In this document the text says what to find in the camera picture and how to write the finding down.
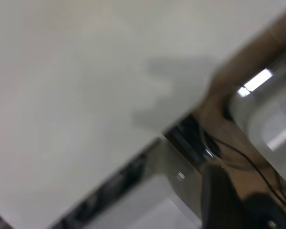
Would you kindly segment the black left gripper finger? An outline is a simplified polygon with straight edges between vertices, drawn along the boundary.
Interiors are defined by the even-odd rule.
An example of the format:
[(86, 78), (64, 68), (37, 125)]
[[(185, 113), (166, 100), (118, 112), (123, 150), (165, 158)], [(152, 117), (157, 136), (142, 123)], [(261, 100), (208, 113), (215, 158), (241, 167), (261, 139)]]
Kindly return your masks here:
[(228, 173), (219, 165), (203, 171), (202, 228), (254, 229), (255, 220), (243, 205)]

